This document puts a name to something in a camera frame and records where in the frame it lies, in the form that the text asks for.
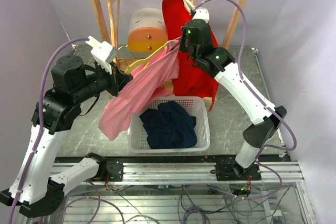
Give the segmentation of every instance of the laundry basket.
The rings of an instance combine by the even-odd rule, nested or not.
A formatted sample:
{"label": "laundry basket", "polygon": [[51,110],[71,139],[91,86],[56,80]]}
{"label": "laundry basket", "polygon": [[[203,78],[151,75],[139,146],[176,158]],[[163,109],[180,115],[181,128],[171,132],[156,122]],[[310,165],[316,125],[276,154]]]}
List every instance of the laundry basket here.
{"label": "laundry basket", "polygon": [[160,103],[175,101],[182,106],[186,112],[196,117],[195,133],[197,144],[192,148],[181,149],[150,149],[147,143],[147,132],[142,126],[143,123],[137,115],[133,115],[128,129],[128,147],[135,153],[178,153],[178,152],[199,152],[205,151],[210,146],[210,131],[206,107],[203,99],[199,97],[161,97],[147,106],[146,109],[157,109]]}

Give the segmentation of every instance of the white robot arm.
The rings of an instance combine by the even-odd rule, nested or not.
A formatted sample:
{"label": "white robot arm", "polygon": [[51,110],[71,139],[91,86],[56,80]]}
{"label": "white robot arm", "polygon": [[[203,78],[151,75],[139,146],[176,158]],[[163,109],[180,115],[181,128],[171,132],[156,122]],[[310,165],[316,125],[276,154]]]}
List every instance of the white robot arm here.
{"label": "white robot arm", "polygon": [[[182,27],[180,51],[187,52],[195,67],[201,68],[224,86],[248,114],[252,125],[243,132],[245,139],[236,156],[241,172],[255,161],[260,149],[280,126],[280,121],[266,108],[273,109],[281,118],[287,114],[283,106],[275,107],[245,77],[239,75],[235,58],[222,47],[214,47],[211,38],[209,14],[206,8],[196,10],[194,18]],[[246,87],[246,82],[265,103],[262,104]]]}
{"label": "white robot arm", "polygon": [[[28,218],[53,213],[65,195],[83,181],[102,179],[106,175],[106,160],[94,153],[88,154],[80,163],[66,171],[50,176],[56,155],[81,113],[80,104],[92,97],[99,97],[107,90],[112,95],[132,80],[112,62],[117,50],[107,42],[100,43],[91,36],[87,43],[92,47],[95,67],[83,64],[79,56],[61,57],[52,68],[54,86],[43,98],[44,131],[25,176],[22,190],[19,182],[39,132],[38,104],[32,118],[31,137],[23,164],[13,185],[0,192],[0,202],[11,206],[16,195],[20,213]],[[93,72],[86,75],[86,70]]]}

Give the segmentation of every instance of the cable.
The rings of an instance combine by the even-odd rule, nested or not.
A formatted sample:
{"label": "cable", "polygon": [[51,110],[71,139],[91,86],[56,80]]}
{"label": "cable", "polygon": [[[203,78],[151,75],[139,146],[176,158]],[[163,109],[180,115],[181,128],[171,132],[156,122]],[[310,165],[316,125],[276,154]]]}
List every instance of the cable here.
{"label": "cable", "polygon": [[120,214],[121,216],[121,219],[122,219],[122,223],[125,224],[125,219],[124,219],[124,216],[122,215],[122,212],[120,211],[120,209],[113,203],[107,201],[107,200],[104,200],[104,199],[99,199],[99,198],[94,198],[94,197],[81,197],[81,198],[78,198],[78,199],[74,199],[72,202],[70,202],[66,208],[68,208],[69,206],[71,206],[73,203],[77,202],[77,201],[80,201],[80,200],[84,200],[84,199],[92,199],[92,200],[97,200],[97,201],[101,201],[101,202],[104,202],[106,204],[110,204],[112,207],[114,207]]}
{"label": "cable", "polygon": [[[91,217],[91,219],[90,219],[90,220],[88,221],[88,223],[87,223],[87,224],[90,224],[91,222],[93,222],[93,219],[96,217],[96,215],[97,215],[97,213],[98,213],[98,211],[99,211],[99,208],[100,208],[100,203],[101,203],[101,201],[103,201],[103,200],[100,198],[100,193],[99,193],[99,190],[98,190],[97,186],[96,186],[94,183],[92,183],[91,181],[89,181],[89,180],[87,180],[86,182],[89,183],[91,186],[94,187],[94,189],[96,190],[97,196],[98,196],[98,198],[97,198],[97,200],[98,200],[98,205],[97,205],[96,211],[95,211],[95,213],[93,214],[93,216]],[[71,206],[73,203],[77,202],[77,201],[79,201],[79,199],[75,199],[75,200],[73,200],[72,202],[70,202],[69,204],[67,204],[67,205],[65,206],[65,208],[63,209],[62,214],[61,214],[60,224],[63,224],[64,215],[65,215],[65,212],[66,212],[67,208],[68,208],[69,206]]]}
{"label": "cable", "polygon": [[204,213],[203,209],[201,207],[198,207],[198,206],[192,206],[192,207],[188,208],[188,210],[184,213],[182,223],[185,224],[188,220],[188,217],[191,214],[194,214],[194,213],[199,213],[202,216],[202,219],[203,219],[202,224],[210,224],[209,217]]}
{"label": "cable", "polygon": [[117,189],[116,191],[118,191],[119,193],[121,193],[122,191],[125,191],[125,190],[127,190],[128,188],[130,188],[130,187],[133,187],[133,186],[127,186],[126,188],[124,188],[124,189],[122,189],[122,190],[120,190],[120,191],[119,191],[119,189]]}
{"label": "cable", "polygon": [[44,218],[44,216],[41,216],[41,217],[38,219],[38,223],[37,223],[37,224],[42,224],[42,223],[43,223],[43,218]]}
{"label": "cable", "polygon": [[282,207],[278,206],[278,208],[280,209],[280,211],[282,213],[282,216],[283,216],[283,218],[285,220],[285,224],[287,224],[287,219],[286,219],[286,216],[285,216],[285,213],[284,213]]}
{"label": "cable", "polygon": [[26,176],[27,176],[27,173],[28,173],[28,169],[30,167],[30,164],[32,163],[32,160],[34,158],[34,154],[36,153],[36,150],[37,150],[37,147],[38,147],[38,144],[40,143],[41,141],[41,138],[42,138],[42,135],[43,135],[43,131],[44,131],[44,128],[43,128],[43,93],[44,93],[44,87],[46,85],[46,80],[47,80],[47,75],[48,75],[48,72],[50,70],[50,67],[51,67],[51,64],[53,63],[54,59],[57,57],[57,55],[63,50],[65,49],[66,47],[70,46],[71,44],[75,43],[75,42],[79,42],[79,41],[85,41],[85,40],[88,40],[88,38],[78,38],[78,39],[73,39],[73,40],[70,40],[66,43],[64,43],[63,45],[61,45],[54,53],[53,55],[50,57],[48,63],[47,63],[47,66],[43,72],[43,75],[42,75],[42,81],[41,81],[41,85],[40,85],[40,91],[39,91],[39,96],[38,96],[38,116],[39,116],[39,131],[38,131],[38,134],[37,134],[37,137],[36,137],[36,141],[33,145],[33,148],[31,149],[31,153],[30,155],[28,156],[28,159],[27,159],[27,162],[25,164],[25,167],[22,171],[22,175],[21,175],[21,178],[19,180],[19,184],[18,184],[18,187],[17,187],[17,193],[14,197],[14,200],[13,200],[13,203],[12,203],[12,207],[11,207],[11,212],[9,214],[9,218],[8,218],[8,224],[12,224],[12,219],[13,219],[13,215],[14,215],[14,209],[15,209],[15,206],[19,200],[19,197],[21,195],[21,192],[22,192],[22,188],[23,188],[23,185],[24,185],[24,182],[26,180]]}
{"label": "cable", "polygon": [[145,220],[146,220],[146,222],[149,224],[149,222],[148,222],[148,220],[146,219],[146,217],[135,207],[135,206],[133,206],[133,204],[132,203],[130,203],[130,201],[129,200],[127,200],[124,196],[122,196],[118,191],[116,191],[116,190],[113,190],[112,189],[112,191],[113,192],[115,192],[115,193],[117,193],[121,198],[123,198],[124,200],[126,200],[127,201],[127,203],[128,204],[130,204],[132,207],[134,207],[135,209],[136,209],[136,211],[140,214],[140,216],[142,216],[143,218],[145,218]]}
{"label": "cable", "polygon": [[99,97],[100,97],[100,93],[96,96],[96,99],[94,100],[93,104],[90,106],[90,108],[88,109],[88,111],[85,112],[84,114],[80,114],[79,116],[85,116],[85,115],[87,115],[93,109],[93,107],[96,105],[96,103],[99,100]]}
{"label": "cable", "polygon": [[[228,203],[227,203],[226,195],[225,195],[225,194],[223,195],[223,198],[224,198],[225,205],[228,206]],[[236,215],[233,213],[233,211],[232,211],[229,207],[227,207],[227,209],[229,210],[230,214],[233,216],[233,219],[234,219],[235,221],[240,222],[240,221],[236,218]]]}
{"label": "cable", "polygon": [[279,202],[277,203],[277,206],[276,206],[275,209],[274,209],[273,214],[271,214],[271,215],[269,215],[269,216],[266,216],[265,218],[263,218],[263,219],[261,219],[260,221],[258,221],[256,224],[262,222],[263,220],[265,220],[265,219],[268,218],[268,217],[271,217],[271,216],[273,217],[273,215],[274,215],[275,212],[277,211],[277,209],[278,209],[278,207],[279,207],[279,205],[280,205],[282,199],[284,198],[284,196],[286,195],[286,193],[289,191],[289,189],[290,189],[290,187],[287,188],[287,190],[284,192],[284,194],[283,194],[282,197],[280,198]]}
{"label": "cable", "polygon": [[136,217],[144,217],[144,218],[148,218],[148,219],[154,221],[155,223],[160,224],[158,220],[156,220],[156,219],[154,219],[154,218],[152,218],[152,217],[150,217],[150,216],[148,216],[148,215],[143,215],[143,214],[140,214],[140,215],[134,215],[132,218],[130,218],[130,219],[129,219],[128,221],[126,221],[125,223],[129,222],[130,220],[132,220],[132,219],[134,219],[134,218],[136,218]]}
{"label": "cable", "polygon": [[[191,200],[189,194],[188,194],[186,191],[184,191],[184,192],[182,193],[182,195],[181,195],[181,207],[183,208],[184,211],[188,211],[187,209],[185,209],[185,207],[183,206],[183,203],[182,203],[183,194],[186,194],[186,196],[189,198],[189,200],[190,200],[190,202],[193,204],[193,206],[195,206],[195,204],[194,204],[193,201]],[[204,211],[204,213],[207,214],[207,215],[212,215],[212,214],[216,214],[216,213],[218,213],[218,212],[226,212],[226,211],[222,211],[222,210],[225,209],[225,208],[227,208],[227,207],[228,207],[228,206],[224,206],[224,207],[219,208],[219,209],[217,209],[217,210],[215,210],[215,211],[209,211],[209,210],[203,210],[203,211]]]}

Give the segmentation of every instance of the wire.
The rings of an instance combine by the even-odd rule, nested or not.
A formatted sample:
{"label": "wire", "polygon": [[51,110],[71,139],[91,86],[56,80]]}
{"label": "wire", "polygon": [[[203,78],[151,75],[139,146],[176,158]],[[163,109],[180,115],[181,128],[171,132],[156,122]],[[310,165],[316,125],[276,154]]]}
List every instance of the wire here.
{"label": "wire", "polygon": [[43,218],[44,218],[44,216],[41,216],[41,217],[38,219],[38,223],[37,223],[37,224],[42,224],[42,223],[43,223]]}
{"label": "wire", "polygon": [[95,101],[93,102],[93,104],[91,105],[91,107],[88,109],[88,111],[85,112],[84,114],[80,114],[79,116],[85,116],[85,115],[87,115],[93,109],[93,107],[96,105],[96,103],[99,100],[99,97],[100,97],[100,93],[96,96]]}
{"label": "wire", "polygon": [[147,223],[149,224],[149,222],[148,222],[148,220],[146,219],[146,217],[145,217],[145,216],[138,210],[138,208],[136,208],[135,206],[133,206],[133,204],[130,203],[130,201],[127,200],[124,196],[122,196],[118,191],[113,190],[113,189],[112,189],[112,191],[115,192],[115,193],[117,193],[121,198],[123,198],[124,200],[126,200],[128,204],[130,204],[132,207],[134,207],[134,208],[136,209],[136,211],[140,214],[140,216],[142,216],[143,218],[145,218],[145,220],[146,220]]}
{"label": "wire", "polygon": [[[98,198],[97,198],[97,200],[98,200],[98,205],[97,205],[96,211],[95,211],[95,213],[93,214],[93,216],[91,217],[91,219],[90,219],[90,220],[88,221],[88,223],[87,223],[87,224],[90,224],[91,222],[93,222],[93,219],[96,217],[96,215],[97,215],[97,213],[98,213],[98,211],[99,211],[99,208],[100,208],[100,202],[103,201],[103,200],[100,198],[100,193],[99,193],[98,187],[97,187],[94,183],[92,183],[91,181],[89,181],[89,180],[87,180],[86,182],[89,183],[91,186],[94,187],[94,189],[95,189],[96,192],[97,192],[97,196],[98,196]],[[65,208],[64,208],[63,211],[62,211],[61,217],[60,217],[60,224],[63,224],[64,215],[65,215],[65,212],[66,212],[67,208],[68,208],[69,206],[71,206],[73,203],[77,202],[77,201],[79,201],[79,199],[75,199],[75,200],[73,200],[72,202],[70,202],[69,204],[67,204],[67,205],[65,206]]]}
{"label": "wire", "polygon": [[285,224],[287,224],[287,219],[286,219],[285,213],[283,212],[283,209],[280,206],[278,206],[278,208],[280,209],[280,211],[282,213],[282,216],[285,220]]}
{"label": "wire", "polygon": [[92,199],[92,200],[97,200],[97,201],[100,201],[100,202],[104,202],[104,203],[106,203],[106,204],[110,204],[112,207],[114,207],[114,208],[119,212],[119,214],[120,214],[120,216],[121,216],[121,219],[122,219],[122,223],[125,224],[124,216],[122,215],[122,212],[121,212],[121,210],[119,209],[119,207],[117,207],[115,204],[113,204],[113,203],[111,203],[111,202],[109,202],[109,201],[107,201],[107,200],[104,200],[104,199],[99,199],[99,198],[94,198],[94,197],[81,197],[81,198],[78,198],[78,199],[74,199],[72,202],[70,202],[70,203],[66,206],[66,208],[69,207],[69,206],[71,206],[73,203],[75,203],[75,202],[77,202],[77,201],[80,201],[80,200],[84,200],[84,199]]}
{"label": "wire", "polygon": [[271,214],[271,215],[269,215],[269,216],[266,216],[265,218],[263,218],[263,219],[261,219],[260,221],[258,221],[256,224],[262,222],[263,220],[265,220],[265,219],[268,218],[268,217],[273,217],[273,215],[274,215],[275,212],[277,211],[277,209],[278,209],[278,207],[279,207],[279,205],[280,205],[282,199],[284,198],[284,196],[286,195],[286,193],[289,191],[289,189],[290,189],[290,187],[287,188],[287,190],[284,192],[284,194],[283,194],[282,197],[280,198],[279,202],[277,203],[277,206],[276,206],[275,209],[274,209],[273,214]]}
{"label": "wire", "polygon": [[143,215],[143,214],[140,214],[140,215],[134,215],[132,218],[130,218],[130,219],[129,219],[128,221],[126,221],[125,223],[129,222],[130,220],[132,220],[132,219],[134,219],[134,218],[136,218],[136,217],[144,217],[144,218],[148,218],[148,219],[154,221],[155,223],[160,224],[158,220],[156,220],[156,219],[154,219],[154,218],[152,218],[152,217],[150,217],[150,216],[148,216],[148,215]]}
{"label": "wire", "polygon": [[118,191],[119,193],[121,193],[122,191],[125,191],[127,190],[128,188],[132,187],[132,186],[127,186],[126,188],[122,189],[122,190],[119,190],[119,189],[115,189],[116,191]]}
{"label": "wire", "polygon": [[[226,195],[223,195],[223,197],[224,197],[225,205],[228,206],[229,204],[227,203]],[[230,214],[233,216],[233,219],[234,219],[235,221],[240,222],[240,221],[236,218],[236,215],[233,213],[233,211],[232,211],[229,207],[227,207],[227,209],[229,210]]]}
{"label": "wire", "polygon": [[[186,191],[184,191],[184,192],[182,193],[182,195],[181,195],[181,207],[183,208],[184,211],[188,211],[187,209],[185,209],[185,207],[183,206],[183,203],[182,203],[183,194],[186,194],[186,196],[189,198],[189,200],[190,200],[190,202],[193,204],[193,206],[195,206],[195,204],[194,204],[193,201],[191,200],[189,194],[188,194]],[[225,208],[227,208],[227,207],[228,207],[228,206],[224,206],[224,207],[219,208],[219,209],[217,209],[217,210],[215,210],[215,211],[209,211],[209,210],[203,210],[203,211],[204,211],[204,213],[206,213],[207,215],[212,215],[212,214],[216,214],[216,213],[218,213],[218,212],[226,212],[226,211],[222,211],[222,210],[225,209]]]}
{"label": "wire", "polygon": [[39,143],[41,141],[42,135],[43,135],[43,131],[44,131],[44,128],[43,128],[43,124],[44,124],[44,121],[43,121],[43,94],[44,94],[44,87],[46,85],[47,75],[48,75],[48,72],[50,70],[51,64],[53,63],[53,61],[55,60],[55,58],[58,56],[58,54],[63,49],[65,49],[66,47],[70,46],[71,44],[73,44],[75,42],[85,41],[85,40],[88,40],[88,38],[73,39],[73,40],[70,40],[70,41],[64,43],[63,45],[61,45],[53,53],[53,55],[51,55],[51,57],[50,57],[47,65],[46,65],[46,68],[45,68],[45,70],[43,72],[42,80],[41,80],[41,85],[40,85],[40,90],[39,90],[39,96],[38,96],[39,131],[38,131],[38,134],[37,134],[37,137],[36,137],[36,141],[35,141],[35,143],[33,145],[33,148],[31,149],[31,153],[28,156],[27,162],[26,162],[26,164],[24,166],[24,169],[22,171],[21,178],[19,179],[19,184],[18,184],[18,187],[17,187],[17,193],[16,193],[16,195],[14,197],[14,200],[13,200],[13,203],[12,203],[12,207],[11,207],[11,212],[9,214],[9,218],[8,218],[8,222],[7,222],[8,224],[12,224],[15,206],[16,206],[17,202],[19,201],[19,197],[21,195],[22,188],[23,188],[24,182],[26,180],[26,176],[27,176],[30,164],[32,163],[32,160],[33,160],[34,155],[36,153],[37,147],[38,147],[38,145],[39,145]]}

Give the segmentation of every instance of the red sweater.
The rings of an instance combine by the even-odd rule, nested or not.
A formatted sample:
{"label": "red sweater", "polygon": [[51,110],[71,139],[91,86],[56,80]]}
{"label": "red sweater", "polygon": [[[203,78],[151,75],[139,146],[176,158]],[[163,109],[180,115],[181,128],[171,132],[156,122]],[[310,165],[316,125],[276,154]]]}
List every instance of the red sweater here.
{"label": "red sweater", "polygon": [[[181,27],[192,19],[192,16],[184,7],[183,0],[163,0],[162,12],[168,40],[181,37]],[[212,39],[214,46],[217,47],[218,43],[213,33]],[[177,79],[172,80],[174,85],[173,92],[176,96],[212,97],[211,110],[215,102],[218,82],[203,70],[190,66],[187,62],[187,56],[187,53],[178,53],[180,74]]]}

